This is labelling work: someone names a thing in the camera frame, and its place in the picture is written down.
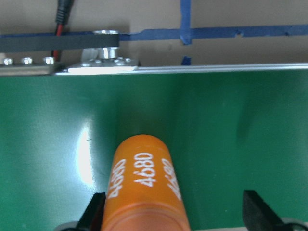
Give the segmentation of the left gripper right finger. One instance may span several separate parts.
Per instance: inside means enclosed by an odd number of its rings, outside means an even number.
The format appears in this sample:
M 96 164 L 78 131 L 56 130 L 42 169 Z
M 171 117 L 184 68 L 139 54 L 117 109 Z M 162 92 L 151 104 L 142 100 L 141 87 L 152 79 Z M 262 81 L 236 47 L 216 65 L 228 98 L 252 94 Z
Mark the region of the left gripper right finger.
M 284 222 L 254 190 L 243 191 L 242 218 L 249 231 L 278 231 Z

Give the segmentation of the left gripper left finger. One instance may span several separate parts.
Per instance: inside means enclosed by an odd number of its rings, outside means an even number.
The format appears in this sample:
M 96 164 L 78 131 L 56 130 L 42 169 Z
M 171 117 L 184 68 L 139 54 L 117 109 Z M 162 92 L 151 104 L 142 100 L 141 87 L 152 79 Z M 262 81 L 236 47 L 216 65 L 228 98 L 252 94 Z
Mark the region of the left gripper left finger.
M 103 192 L 95 193 L 79 222 L 76 229 L 78 231 L 100 231 L 103 221 L 103 211 L 106 194 Z

